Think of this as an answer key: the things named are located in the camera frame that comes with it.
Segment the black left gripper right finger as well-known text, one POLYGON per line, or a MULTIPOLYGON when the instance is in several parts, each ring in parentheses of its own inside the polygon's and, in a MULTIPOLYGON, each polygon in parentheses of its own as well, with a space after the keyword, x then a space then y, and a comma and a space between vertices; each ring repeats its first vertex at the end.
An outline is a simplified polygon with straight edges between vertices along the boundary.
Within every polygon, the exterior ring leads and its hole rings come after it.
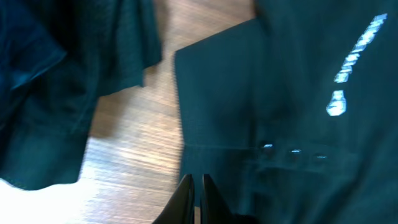
POLYGON ((235 224, 235 216, 231 213, 211 176, 204 174, 202 184, 201 224, 235 224))

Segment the black polo shirt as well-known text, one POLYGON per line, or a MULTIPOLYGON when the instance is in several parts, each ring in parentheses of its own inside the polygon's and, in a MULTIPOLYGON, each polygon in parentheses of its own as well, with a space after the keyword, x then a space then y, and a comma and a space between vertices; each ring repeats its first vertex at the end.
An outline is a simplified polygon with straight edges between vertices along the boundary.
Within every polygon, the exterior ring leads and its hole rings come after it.
MULTIPOLYGON (((226 223, 397 222, 397 2, 254 1, 178 50, 185 211, 226 223)), ((1 2, 1 180, 12 222, 77 209, 100 97, 162 60, 152 1, 1 2)))

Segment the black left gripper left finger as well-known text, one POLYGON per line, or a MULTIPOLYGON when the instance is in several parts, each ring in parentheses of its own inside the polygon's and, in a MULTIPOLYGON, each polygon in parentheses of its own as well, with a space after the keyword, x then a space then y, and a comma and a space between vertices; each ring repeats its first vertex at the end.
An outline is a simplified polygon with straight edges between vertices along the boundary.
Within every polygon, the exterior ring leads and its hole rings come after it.
POLYGON ((195 187, 191 174, 184 175, 153 224, 194 224, 195 187))

